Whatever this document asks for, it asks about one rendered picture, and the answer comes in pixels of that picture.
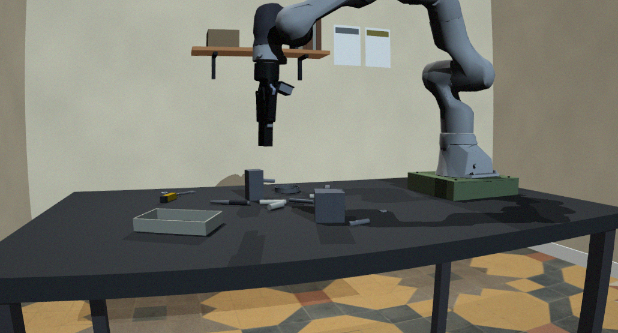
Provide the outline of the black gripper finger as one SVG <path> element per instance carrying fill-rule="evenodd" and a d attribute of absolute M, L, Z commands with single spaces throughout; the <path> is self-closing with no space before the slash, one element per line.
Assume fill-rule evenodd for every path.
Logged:
<path fill-rule="evenodd" d="M 256 91 L 256 121 L 259 123 L 258 146 L 263 146 L 264 103 L 261 99 L 261 87 Z M 262 120 L 261 120 L 262 119 Z"/>
<path fill-rule="evenodd" d="M 265 97 L 265 87 L 261 87 L 262 101 L 264 103 L 264 122 L 263 124 L 263 146 L 272 146 L 273 143 L 273 122 L 276 118 L 278 88 L 270 84 L 268 98 Z M 266 114 L 267 111 L 267 114 Z"/>

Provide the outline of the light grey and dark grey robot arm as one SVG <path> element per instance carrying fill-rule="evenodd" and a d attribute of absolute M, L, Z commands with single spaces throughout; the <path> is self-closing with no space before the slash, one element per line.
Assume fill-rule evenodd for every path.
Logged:
<path fill-rule="evenodd" d="M 254 17 L 253 62 L 287 64 L 282 45 L 301 47 L 313 36 L 313 25 L 335 10 L 362 8 L 376 0 L 306 0 L 282 7 L 258 7 Z M 458 178 L 499 176 L 473 133 L 474 112 L 459 92 L 477 92 L 492 86 L 495 70 L 472 46 L 459 0 L 398 0 L 427 8 L 434 44 L 451 60 L 427 64 L 422 81 L 440 109 L 439 160 L 436 175 Z M 428 6 L 429 5 L 429 6 Z M 454 61 L 454 63 L 453 63 Z M 476 173 L 476 174 L 475 174 Z"/>

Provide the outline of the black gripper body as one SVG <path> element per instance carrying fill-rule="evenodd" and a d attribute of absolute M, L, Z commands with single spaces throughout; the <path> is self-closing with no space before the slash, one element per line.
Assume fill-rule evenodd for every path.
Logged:
<path fill-rule="evenodd" d="M 259 81 L 259 87 L 265 87 L 265 97 L 268 98 L 270 84 L 279 80 L 280 65 L 273 62 L 258 62 L 254 64 L 254 79 Z"/>

